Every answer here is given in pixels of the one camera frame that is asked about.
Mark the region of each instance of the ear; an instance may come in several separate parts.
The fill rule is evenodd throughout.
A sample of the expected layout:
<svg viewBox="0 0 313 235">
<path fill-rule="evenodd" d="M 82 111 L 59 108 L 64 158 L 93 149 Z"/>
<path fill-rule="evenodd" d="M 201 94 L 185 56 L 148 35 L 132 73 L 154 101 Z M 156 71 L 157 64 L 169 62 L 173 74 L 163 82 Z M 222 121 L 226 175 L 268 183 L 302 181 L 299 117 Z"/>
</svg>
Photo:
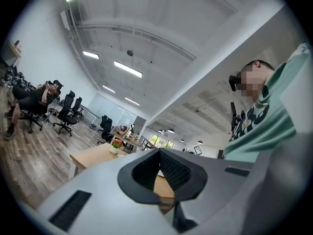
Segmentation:
<svg viewBox="0 0 313 235">
<path fill-rule="evenodd" d="M 254 61 L 253 64 L 256 66 L 256 68 L 260 68 L 261 64 L 259 61 Z"/>
</svg>

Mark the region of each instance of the black shoe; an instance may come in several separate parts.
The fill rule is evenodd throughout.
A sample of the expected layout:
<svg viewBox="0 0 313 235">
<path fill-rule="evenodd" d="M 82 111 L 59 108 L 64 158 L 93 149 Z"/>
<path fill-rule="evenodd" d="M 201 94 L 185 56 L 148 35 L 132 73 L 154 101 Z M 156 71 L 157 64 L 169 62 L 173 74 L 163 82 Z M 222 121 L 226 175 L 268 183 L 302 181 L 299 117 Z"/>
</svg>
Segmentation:
<svg viewBox="0 0 313 235">
<path fill-rule="evenodd" d="M 4 139 L 5 140 L 10 140 L 10 139 L 13 138 L 14 134 L 15 134 L 15 128 L 10 128 L 9 127 L 7 129 L 7 131 L 6 131 L 6 133 L 4 134 Z"/>
<path fill-rule="evenodd" d="M 4 117 L 7 119 L 11 119 L 13 116 L 13 111 L 9 110 L 8 112 L 4 113 Z"/>
</svg>

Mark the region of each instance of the man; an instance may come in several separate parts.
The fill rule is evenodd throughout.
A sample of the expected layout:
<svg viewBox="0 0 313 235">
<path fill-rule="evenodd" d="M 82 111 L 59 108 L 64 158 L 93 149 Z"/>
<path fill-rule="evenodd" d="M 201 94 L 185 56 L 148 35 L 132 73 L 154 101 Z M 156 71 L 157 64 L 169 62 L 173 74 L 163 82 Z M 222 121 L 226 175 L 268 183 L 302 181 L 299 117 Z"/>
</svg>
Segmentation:
<svg viewBox="0 0 313 235">
<path fill-rule="evenodd" d="M 294 124 L 280 96 L 299 71 L 310 65 L 312 47 L 302 43 L 287 63 L 276 70 L 254 60 L 236 76 L 236 87 L 254 104 L 238 123 L 227 147 L 225 159 L 255 162 L 259 152 L 272 151 L 281 141 L 295 135 Z"/>
<path fill-rule="evenodd" d="M 126 126 L 117 125 L 113 127 L 113 129 L 110 131 L 110 134 L 115 135 L 119 134 L 122 137 L 128 132 L 128 128 Z"/>
<path fill-rule="evenodd" d="M 15 125 L 18 123 L 18 120 L 21 116 L 21 110 L 31 110 L 38 106 L 39 102 L 49 105 L 55 99 L 56 94 L 62 86 L 63 85 L 58 80 L 54 80 L 52 85 L 50 85 L 49 82 L 45 82 L 43 85 L 39 85 L 33 91 L 25 91 L 20 87 L 12 86 L 10 88 L 11 109 L 4 113 L 5 118 L 12 120 L 11 125 L 4 134 L 4 139 L 10 140 L 13 138 L 15 133 Z"/>
</svg>

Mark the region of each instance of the white ceiling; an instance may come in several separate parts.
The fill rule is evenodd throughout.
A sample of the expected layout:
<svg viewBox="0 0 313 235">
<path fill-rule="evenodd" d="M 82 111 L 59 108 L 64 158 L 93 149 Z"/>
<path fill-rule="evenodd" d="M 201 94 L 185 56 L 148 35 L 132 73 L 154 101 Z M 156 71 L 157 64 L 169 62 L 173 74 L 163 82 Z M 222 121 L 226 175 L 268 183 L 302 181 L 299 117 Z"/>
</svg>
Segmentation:
<svg viewBox="0 0 313 235">
<path fill-rule="evenodd" d="M 74 0 L 69 3 L 78 24 L 78 40 L 73 46 L 99 89 L 106 85 L 116 91 L 114 96 L 133 99 L 143 112 L 153 116 L 182 90 L 188 77 L 198 72 L 192 66 L 195 61 L 214 57 L 214 51 L 203 50 L 220 34 L 222 26 L 239 12 L 252 10 L 255 1 Z M 277 36 L 259 50 L 256 58 L 277 66 L 298 42 L 290 30 L 288 36 Z M 80 54 L 82 50 L 96 53 L 100 59 L 85 57 Z M 127 50 L 134 56 L 128 56 Z M 143 77 L 116 68 L 114 61 L 133 67 Z M 251 105 L 240 93 L 230 90 L 229 75 L 190 93 L 179 105 L 154 118 L 149 128 L 174 128 L 175 140 L 188 140 L 203 132 L 229 132 L 230 102 L 235 102 L 238 113 Z"/>
</svg>

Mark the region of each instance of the vase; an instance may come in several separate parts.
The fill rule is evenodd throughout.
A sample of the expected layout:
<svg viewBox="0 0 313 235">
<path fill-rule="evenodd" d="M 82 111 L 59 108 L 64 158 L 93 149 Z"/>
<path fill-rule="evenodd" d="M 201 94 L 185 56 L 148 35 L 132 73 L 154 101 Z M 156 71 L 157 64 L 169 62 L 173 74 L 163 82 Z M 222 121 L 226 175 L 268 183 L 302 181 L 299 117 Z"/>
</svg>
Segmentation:
<svg viewBox="0 0 313 235">
<path fill-rule="evenodd" d="M 109 149 L 109 151 L 110 151 L 111 153 L 113 153 L 113 154 L 117 154 L 118 148 L 115 148 L 115 147 L 112 146 L 112 147 Z"/>
</svg>

